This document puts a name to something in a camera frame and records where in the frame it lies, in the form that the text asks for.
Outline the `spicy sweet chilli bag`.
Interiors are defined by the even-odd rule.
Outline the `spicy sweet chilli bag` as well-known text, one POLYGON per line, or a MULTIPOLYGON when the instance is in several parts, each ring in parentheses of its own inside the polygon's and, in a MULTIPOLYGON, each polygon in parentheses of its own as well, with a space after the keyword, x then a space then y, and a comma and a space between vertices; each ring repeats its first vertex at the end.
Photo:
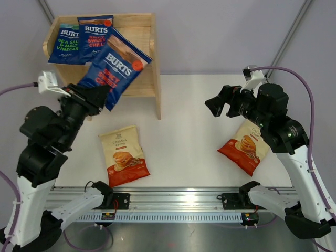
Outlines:
POLYGON ((125 90, 151 62, 151 57, 113 29, 78 85, 86 88, 110 86, 105 107, 111 111, 125 90))
POLYGON ((114 15, 77 17, 79 25, 79 60, 92 62, 104 47, 113 29, 114 15))

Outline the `blue sea salt vinegar bag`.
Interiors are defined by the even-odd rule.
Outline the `blue sea salt vinegar bag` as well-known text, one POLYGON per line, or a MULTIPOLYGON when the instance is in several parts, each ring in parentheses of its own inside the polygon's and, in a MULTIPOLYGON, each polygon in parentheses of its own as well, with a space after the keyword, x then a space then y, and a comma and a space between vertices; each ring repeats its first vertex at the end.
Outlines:
POLYGON ((79 25, 60 24, 48 63, 57 65, 85 65, 81 59, 82 45, 79 25))

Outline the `cassava chips bag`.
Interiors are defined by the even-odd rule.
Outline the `cassava chips bag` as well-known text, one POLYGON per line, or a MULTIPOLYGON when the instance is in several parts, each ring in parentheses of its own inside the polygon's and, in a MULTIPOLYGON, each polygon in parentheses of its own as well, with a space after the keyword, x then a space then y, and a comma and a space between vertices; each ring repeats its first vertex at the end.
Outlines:
POLYGON ((136 125, 98 136, 104 153, 110 187, 116 187, 147 177, 143 150, 136 125))
POLYGON ((252 176, 257 166, 265 158, 270 147, 263 140, 260 127, 245 120, 236 134, 217 152, 236 163, 245 173, 252 176))

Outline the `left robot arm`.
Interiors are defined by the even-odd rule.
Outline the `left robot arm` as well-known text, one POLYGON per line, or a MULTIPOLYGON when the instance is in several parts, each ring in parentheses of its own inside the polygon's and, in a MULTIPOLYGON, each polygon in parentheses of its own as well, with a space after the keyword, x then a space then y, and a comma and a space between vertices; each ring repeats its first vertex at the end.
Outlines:
POLYGON ((8 225, 1 229, 1 243, 13 245, 13 251, 45 251, 63 231, 91 209, 107 209, 113 204, 113 189, 102 181, 71 202, 53 211, 45 209, 47 197, 66 152, 88 116, 103 109, 110 88, 82 88, 73 84, 62 88, 60 110, 46 106, 31 109, 20 132, 28 137, 17 165, 17 182, 12 184, 16 199, 8 225))

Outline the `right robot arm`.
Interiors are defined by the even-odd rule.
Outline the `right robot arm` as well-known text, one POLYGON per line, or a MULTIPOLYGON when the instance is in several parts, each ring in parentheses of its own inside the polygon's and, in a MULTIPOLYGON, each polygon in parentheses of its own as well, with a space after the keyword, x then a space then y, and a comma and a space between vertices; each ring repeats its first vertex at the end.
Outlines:
POLYGON ((215 117, 219 117, 225 104, 230 106, 227 116, 243 116, 260 127, 262 139, 285 167, 298 200, 288 199, 270 191, 256 181, 239 188, 238 201, 244 208, 260 206, 283 219, 289 230, 299 239, 321 238, 335 226, 328 206, 323 202, 321 190, 315 185, 320 180, 312 157, 308 154, 309 139, 303 126, 287 116, 289 97, 280 85, 266 83, 255 96, 241 86, 223 86, 220 93, 205 101, 215 117))

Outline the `right black base bracket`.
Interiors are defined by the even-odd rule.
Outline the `right black base bracket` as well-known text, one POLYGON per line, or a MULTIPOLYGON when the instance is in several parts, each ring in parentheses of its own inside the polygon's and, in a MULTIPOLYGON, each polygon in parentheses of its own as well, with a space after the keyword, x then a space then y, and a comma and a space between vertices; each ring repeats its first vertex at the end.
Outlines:
POLYGON ((254 205, 248 198, 240 193, 222 193, 216 196, 221 201, 224 210, 256 210, 254 205))

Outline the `black base bracket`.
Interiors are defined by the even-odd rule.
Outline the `black base bracket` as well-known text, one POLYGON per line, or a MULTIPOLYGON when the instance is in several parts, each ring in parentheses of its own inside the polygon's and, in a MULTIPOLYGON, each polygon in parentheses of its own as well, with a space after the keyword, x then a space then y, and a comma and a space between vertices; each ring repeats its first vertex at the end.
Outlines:
POLYGON ((128 210, 130 205, 130 194, 129 193, 113 193, 109 196, 105 196, 102 204, 99 206, 100 209, 108 210, 128 210))
POLYGON ((254 205, 248 198, 240 193, 222 193, 216 196, 221 201, 224 210, 256 210, 254 205))

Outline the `left aluminium frame post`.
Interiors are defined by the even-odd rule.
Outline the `left aluminium frame post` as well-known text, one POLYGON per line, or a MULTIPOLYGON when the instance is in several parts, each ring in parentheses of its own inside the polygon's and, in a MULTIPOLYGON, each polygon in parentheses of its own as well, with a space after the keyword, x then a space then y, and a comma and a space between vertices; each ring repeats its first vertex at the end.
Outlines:
POLYGON ((52 11, 47 0, 37 0, 38 6, 40 7, 43 15, 46 17, 48 23, 51 25, 55 20, 55 14, 52 11))

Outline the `aluminium frame post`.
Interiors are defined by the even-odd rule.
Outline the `aluminium frame post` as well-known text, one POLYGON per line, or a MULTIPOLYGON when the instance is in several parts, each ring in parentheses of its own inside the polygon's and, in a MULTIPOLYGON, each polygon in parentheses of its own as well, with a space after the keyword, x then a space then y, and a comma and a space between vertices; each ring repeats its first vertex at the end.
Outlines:
POLYGON ((43 15, 46 17, 48 23, 51 25, 55 20, 55 14, 52 11, 47 0, 37 0, 38 6, 40 7, 43 15))
POLYGON ((286 50, 289 48, 291 41, 293 40, 294 36, 298 32, 301 24, 303 23, 306 15, 308 14, 310 8, 314 4, 314 0, 304 0, 303 4, 301 5, 299 11, 297 12, 289 30, 287 31, 279 49, 277 50, 272 62, 271 66, 278 66, 281 62, 281 59, 286 53, 286 50))

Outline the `left black base bracket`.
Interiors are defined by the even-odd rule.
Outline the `left black base bracket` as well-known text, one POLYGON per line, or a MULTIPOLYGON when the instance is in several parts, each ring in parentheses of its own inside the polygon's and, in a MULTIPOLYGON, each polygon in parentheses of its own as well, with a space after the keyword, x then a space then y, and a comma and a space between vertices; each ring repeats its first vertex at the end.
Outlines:
POLYGON ((108 210, 128 210, 130 205, 130 194, 129 193, 113 193, 109 196, 105 196, 102 204, 99 206, 100 209, 108 210))

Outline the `aluminium mounting rail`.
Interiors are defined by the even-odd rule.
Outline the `aluminium mounting rail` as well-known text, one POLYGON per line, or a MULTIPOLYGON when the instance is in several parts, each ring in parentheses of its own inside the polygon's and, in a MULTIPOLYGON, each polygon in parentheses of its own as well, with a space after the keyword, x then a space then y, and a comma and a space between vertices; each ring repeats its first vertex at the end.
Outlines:
MULTIPOLYGON (((298 200, 294 188, 278 187, 281 195, 298 200)), ((238 187, 117 187, 115 193, 130 194, 130 211, 206 212, 220 211, 221 193, 238 193, 238 187)), ((83 187, 54 187, 47 197, 46 209, 69 203, 84 193, 83 187)))

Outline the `right aluminium frame post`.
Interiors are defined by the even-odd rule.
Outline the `right aluminium frame post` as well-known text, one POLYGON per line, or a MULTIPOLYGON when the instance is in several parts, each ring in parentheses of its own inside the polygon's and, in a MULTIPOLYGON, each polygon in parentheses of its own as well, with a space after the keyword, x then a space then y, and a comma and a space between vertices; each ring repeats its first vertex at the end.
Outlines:
POLYGON ((281 59, 286 53, 286 50, 289 48, 291 41, 293 40, 294 36, 298 32, 301 24, 303 23, 306 15, 308 14, 310 8, 314 4, 314 0, 304 0, 303 4, 301 5, 299 11, 297 12, 289 30, 287 31, 279 49, 277 50, 272 62, 271 66, 278 66, 281 62, 281 59))

